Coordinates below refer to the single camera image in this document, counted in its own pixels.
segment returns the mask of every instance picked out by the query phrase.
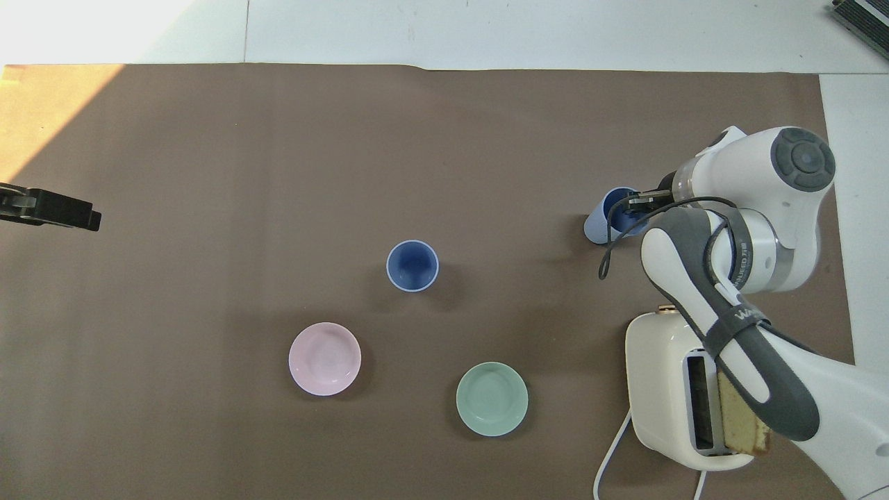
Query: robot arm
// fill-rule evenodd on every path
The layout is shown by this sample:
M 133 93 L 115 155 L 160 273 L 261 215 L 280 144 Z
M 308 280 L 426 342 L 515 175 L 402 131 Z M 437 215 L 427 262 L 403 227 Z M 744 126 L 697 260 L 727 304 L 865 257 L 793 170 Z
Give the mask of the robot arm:
M 769 326 L 728 280 L 732 246 L 720 215 L 674 208 L 645 234 L 642 262 L 763 422 L 847 498 L 889 495 L 889 377 L 818 356 Z
M 808 279 L 833 165 L 827 144 L 803 129 L 727 129 L 676 172 L 670 194 L 726 198 L 739 210 L 669 209 L 645 234 L 642 263 L 763 422 L 844 496 L 889 498 L 889 377 L 811 352 L 741 294 Z

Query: mint green bowl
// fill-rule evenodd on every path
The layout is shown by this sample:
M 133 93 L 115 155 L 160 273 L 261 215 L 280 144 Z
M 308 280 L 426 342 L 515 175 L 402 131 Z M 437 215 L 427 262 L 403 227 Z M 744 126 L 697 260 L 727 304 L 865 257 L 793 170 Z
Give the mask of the mint green bowl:
M 488 437 L 518 427 L 528 411 L 528 388 L 516 370 L 488 361 L 472 367 L 457 386 L 457 413 L 469 429 Z

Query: white power cord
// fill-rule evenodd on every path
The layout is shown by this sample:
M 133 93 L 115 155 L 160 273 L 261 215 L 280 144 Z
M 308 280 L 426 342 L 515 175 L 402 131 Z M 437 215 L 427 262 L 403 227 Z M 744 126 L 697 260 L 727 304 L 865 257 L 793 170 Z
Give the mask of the white power cord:
M 605 474 L 605 467 L 607 467 L 608 463 L 611 462 L 611 457 L 612 457 L 612 455 L 614 455 L 614 450 L 617 448 L 618 443 L 621 442 L 621 438 L 623 437 L 624 432 L 627 431 L 627 426 L 629 425 L 631 416 L 632 416 L 632 411 L 628 411 L 627 416 L 623 419 L 621 428 L 617 431 L 617 434 L 614 435 L 614 440 L 612 441 L 612 445 L 608 448 L 608 451 L 605 453 L 605 458 L 602 459 L 602 463 L 599 465 L 599 470 L 596 471 L 596 480 L 593 481 L 593 498 L 594 498 L 594 500 L 601 500 L 599 498 L 599 484 L 602 482 L 603 474 Z M 701 499 L 701 492 L 704 490 L 704 480 L 706 478 L 707 478 L 707 471 L 701 471 L 701 475 L 698 476 L 698 487 L 694 490 L 694 500 Z

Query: cup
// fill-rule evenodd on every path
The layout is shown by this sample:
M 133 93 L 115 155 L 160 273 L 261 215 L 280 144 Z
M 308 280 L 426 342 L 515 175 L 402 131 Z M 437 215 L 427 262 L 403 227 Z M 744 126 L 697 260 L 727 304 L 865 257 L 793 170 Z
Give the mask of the cup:
M 389 252 L 386 274 L 399 290 L 421 292 L 438 277 L 438 255 L 418 239 L 402 241 Z
M 644 214 L 625 214 L 623 208 L 618 208 L 612 217 L 611 227 L 608 227 L 608 211 L 611 210 L 611 207 L 626 198 L 629 193 L 637 191 L 638 190 L 632 188 L 623 187 L 614 188 L 613 190 L 608 191 L 602 200 L 599 201 L 599 204 L 596 205 L 596 208 L 593 209 L 593 212 L 589 217 L 587 217 L 587 220 L 583 223 L 583 234 L 587 236 L 587 239 L 598 245 L 604 245 L 608 242 L 608 230 L 611 231 L 612 241 L 614 241 L 624 230 L 641 219 Z M 648 222 L 640 224 L 638 227 L 627 233 L 627 236 L 629 237 L 639 234 L 645 230 L 645 226 L 647 225 Z

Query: black clamp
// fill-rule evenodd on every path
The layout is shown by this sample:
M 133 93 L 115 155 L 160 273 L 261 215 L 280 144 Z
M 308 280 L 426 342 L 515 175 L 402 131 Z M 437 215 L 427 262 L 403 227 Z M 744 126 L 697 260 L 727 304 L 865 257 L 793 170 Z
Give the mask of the black clamp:
M 83 200 L 0 182 L 0 221 L 98 231 L 102 214 Z
M 632 193 L 634 198 L 627 202 L 626 211 L 636 214 L 649 214 L 675 201 L 671 190 L 652 190 Z

